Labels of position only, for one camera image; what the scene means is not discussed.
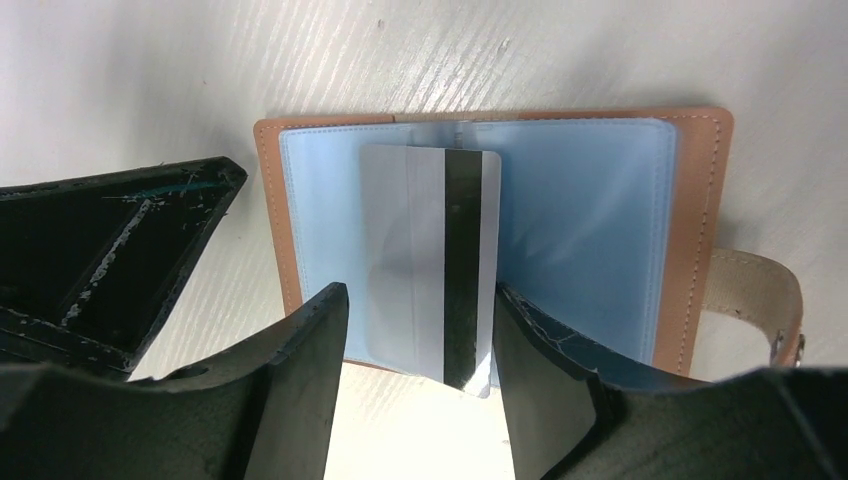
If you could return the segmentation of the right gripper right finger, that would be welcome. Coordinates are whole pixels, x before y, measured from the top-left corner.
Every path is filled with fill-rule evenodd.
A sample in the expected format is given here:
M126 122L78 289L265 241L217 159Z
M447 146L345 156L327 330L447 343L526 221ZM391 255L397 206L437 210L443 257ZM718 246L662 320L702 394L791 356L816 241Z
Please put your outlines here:
M494 350L519 479L843 479L847 372L717 383L634 361L496 290Z

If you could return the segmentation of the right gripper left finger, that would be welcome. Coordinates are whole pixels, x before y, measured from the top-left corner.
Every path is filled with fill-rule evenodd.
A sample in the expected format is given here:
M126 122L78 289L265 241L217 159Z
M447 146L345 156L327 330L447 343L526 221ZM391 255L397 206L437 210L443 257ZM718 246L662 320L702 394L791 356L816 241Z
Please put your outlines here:
M5 479L320 479L349 315L331 283L288 317L159 380L1 368Z

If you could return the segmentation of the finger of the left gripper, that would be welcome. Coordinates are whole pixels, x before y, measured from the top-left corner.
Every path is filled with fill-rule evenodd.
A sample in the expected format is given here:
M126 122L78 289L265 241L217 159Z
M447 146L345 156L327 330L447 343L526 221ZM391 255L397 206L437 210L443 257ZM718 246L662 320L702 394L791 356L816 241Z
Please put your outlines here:
M125 380L247 178L226 157L1 191L1 359Z

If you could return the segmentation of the tan leather card holder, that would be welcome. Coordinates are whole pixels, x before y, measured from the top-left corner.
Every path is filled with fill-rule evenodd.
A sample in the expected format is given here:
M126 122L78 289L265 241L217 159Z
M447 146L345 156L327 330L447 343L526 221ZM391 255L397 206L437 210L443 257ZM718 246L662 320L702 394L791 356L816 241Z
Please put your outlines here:
M360 149L492 151L502 160L495 291L508 285L591 340L678 376L690 373L706 311L753 325L770 364L795 367L797 278L715 244L734 125L721 107L259 120L284 308L344 283L345 359L405 374L378 365L366 345Z

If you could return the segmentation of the white credit card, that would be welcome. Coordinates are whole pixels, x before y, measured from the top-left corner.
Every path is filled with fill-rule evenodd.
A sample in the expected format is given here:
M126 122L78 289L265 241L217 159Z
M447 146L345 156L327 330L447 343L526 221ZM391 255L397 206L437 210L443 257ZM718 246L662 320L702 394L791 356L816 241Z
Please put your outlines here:
M360 149L366 345L385 368L491 390L501 157Z

